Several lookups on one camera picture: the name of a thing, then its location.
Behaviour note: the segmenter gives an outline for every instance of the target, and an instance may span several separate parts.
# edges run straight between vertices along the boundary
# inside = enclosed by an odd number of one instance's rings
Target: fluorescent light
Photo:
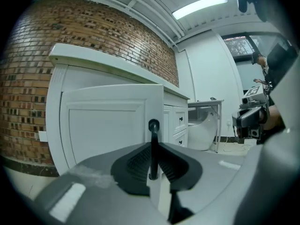
[[[175,12],[173,12],[173,16],[178,20],[190,13],[193,13],[195,11],[198,11],[203,8],[207,8],[213,5],[226,3],[228,0],[199,0],[197,2],[193,2]]]

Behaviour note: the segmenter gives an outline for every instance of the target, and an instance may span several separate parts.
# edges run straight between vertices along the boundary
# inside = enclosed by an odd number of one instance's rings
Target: desk
[[[214,109],[215,113],[217,114],[217,119],[219,120],[219,126],[217,125],[217,134],[215,143],[216,149],[215,152],[218,152],[220,140],[221,140],[221,127],[222,127],[222,102],[224,100],[211,100],[211,101],[202,101],[202,102],[193,102],[188,103],[188,108],[197,108],[197,107],[212,107]]]

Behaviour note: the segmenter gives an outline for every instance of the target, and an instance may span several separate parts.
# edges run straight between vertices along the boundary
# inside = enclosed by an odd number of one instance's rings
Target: person's hand
[[[256,82],[256,83],[262,83],[262,81],[260,79],[256,79],[256,78],[253,79],[253,81]]]

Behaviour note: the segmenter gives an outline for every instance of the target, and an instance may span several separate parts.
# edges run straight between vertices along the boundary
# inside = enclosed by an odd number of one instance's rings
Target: white ceiling
[[[198,0],[94,0],[115,7],[154,30],[168,44],[176,44],[200,32],[237,23],[261,22],[253,5],[246,13],[238,10],[237,0],[208,7],[179,20],[172,12]]]

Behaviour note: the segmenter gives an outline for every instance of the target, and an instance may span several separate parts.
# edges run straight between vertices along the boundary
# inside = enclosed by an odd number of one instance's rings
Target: white drawer
[[[173,128],[174,133],[187,129],[188,127],[188,108],[173,107]]]
[[[188,147],[188,130],[184,129],[183,131],[173,135],[172,143],[181,147]]]

